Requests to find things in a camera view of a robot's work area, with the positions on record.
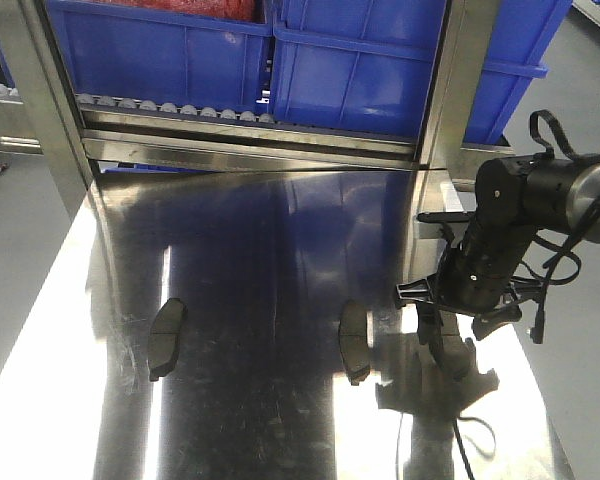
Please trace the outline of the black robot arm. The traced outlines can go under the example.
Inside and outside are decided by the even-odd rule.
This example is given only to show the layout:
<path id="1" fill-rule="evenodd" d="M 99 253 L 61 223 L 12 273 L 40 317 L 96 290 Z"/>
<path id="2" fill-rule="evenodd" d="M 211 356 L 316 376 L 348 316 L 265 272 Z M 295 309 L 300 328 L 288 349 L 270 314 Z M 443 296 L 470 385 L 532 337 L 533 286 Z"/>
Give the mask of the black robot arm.
<path id="1" fill-rule="evenodd" d="M 481 165 L 474 211 L 417 216 L 439 226 L 446 245 L 435 273 L 397 285 L 396 303 L 415 303 L 419 341 L 437 363 L 444 361 L 443 312 L 472 316 L 482 340 L 518 321 L 520 304 L 534 301 L 530 337 L 542 343 L 549 288 L 577 277 L 555 278 L 559 263 L 568 258 L 580 266 L 574 248 L 600 244 L 600 154 L 577 153 L 548 110 L 530 115 L 529 134 L 542 151 Z"/>

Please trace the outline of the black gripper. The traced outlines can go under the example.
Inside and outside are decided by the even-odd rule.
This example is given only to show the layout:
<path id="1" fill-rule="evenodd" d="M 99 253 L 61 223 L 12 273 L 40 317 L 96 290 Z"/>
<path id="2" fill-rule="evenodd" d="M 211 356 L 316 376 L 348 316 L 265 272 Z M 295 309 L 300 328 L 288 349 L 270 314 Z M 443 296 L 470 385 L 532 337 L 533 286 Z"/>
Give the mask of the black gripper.
<path id="1" fill-rule="evenodd" d="M 473 318 L 472 331 L 483 340 L 497 329 L 521 319 L 522 311 L 514 288 L 513 274 L 520 258 L 511 254 L 480 254 L 472 257 L 458 249 L 444 252 L 435 273 L 395 287 L 398 308 L 416 303 L 417 335 L 436 363 L 443 363 L 443 311 Z"/>

